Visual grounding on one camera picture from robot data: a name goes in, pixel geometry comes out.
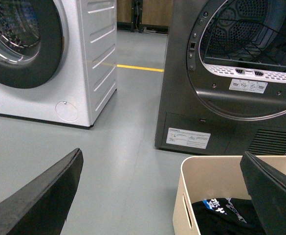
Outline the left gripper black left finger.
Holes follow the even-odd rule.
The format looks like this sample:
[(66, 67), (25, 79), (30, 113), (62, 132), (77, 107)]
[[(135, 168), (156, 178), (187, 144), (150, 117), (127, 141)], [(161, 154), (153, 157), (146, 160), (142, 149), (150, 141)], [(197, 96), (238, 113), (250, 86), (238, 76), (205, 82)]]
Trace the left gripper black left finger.
[(76, 148), (0, 202), (0, 235), (59, 235), (75, 198), (84, 158)]

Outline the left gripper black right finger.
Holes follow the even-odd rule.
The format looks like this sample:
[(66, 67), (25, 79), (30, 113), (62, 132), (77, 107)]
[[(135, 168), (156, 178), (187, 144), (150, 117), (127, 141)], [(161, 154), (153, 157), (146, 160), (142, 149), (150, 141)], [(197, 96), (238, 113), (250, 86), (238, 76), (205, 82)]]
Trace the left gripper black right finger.
[(286, 156), (256, 156), (246, 151), (240, 168), (265, 233), (286, 235)]

